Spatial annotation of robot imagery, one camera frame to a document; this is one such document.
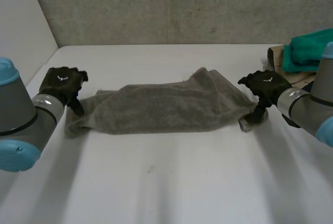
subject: white table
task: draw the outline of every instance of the white table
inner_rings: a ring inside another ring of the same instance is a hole
[[[262,69],[269,45],[72,46],[50,67],[86,70],[80,98],[127,84],[186,80],[216,69],[238,79]],[[250,133],[63,135],[65,117],[27,172],[0,173],[1,224],[333,223],[333,149],[289,127],[272,107]]]

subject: glove logo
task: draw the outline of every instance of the glove logo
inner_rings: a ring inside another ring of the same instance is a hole
[[[269,80],[264,80],[266,82],[271,82],[273,80],[273,78],[271,77]]]
[[[63,81],[63,80],[67,80],[68,79],[68,77],[59,77],[59,76],[57,76],[58,77],[58,79],[60,80],[60,81]]]

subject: black glove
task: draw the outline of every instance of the black glove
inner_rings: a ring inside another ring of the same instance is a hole
[[[253,122],[257,123],[261,120],[266,108],[273,104],[277,105],[281,93],[292,87],[284,77],[273,71],[256,71],[243,77],[238,84],[246,85],[255,96],[259,96],[259,103],[251,116]]]
[[[88,81],[85,71],[77,68],[50,68],[40,86],[40,94],[49,94],[63,104],[69,106],[76,115],[83,115],[84,110],[77,99],[82,83]]]

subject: green towel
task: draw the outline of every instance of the green towel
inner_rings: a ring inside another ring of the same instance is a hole
[[[285,72],[316,72],[327,43],[333,41],[333,29],[326,29],[291,40],[284,46],[282,70]]]

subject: white wall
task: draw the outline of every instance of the white wall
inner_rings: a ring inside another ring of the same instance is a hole
[[[58,49],[37,0],[0,0],[0,56],[27,84]]]

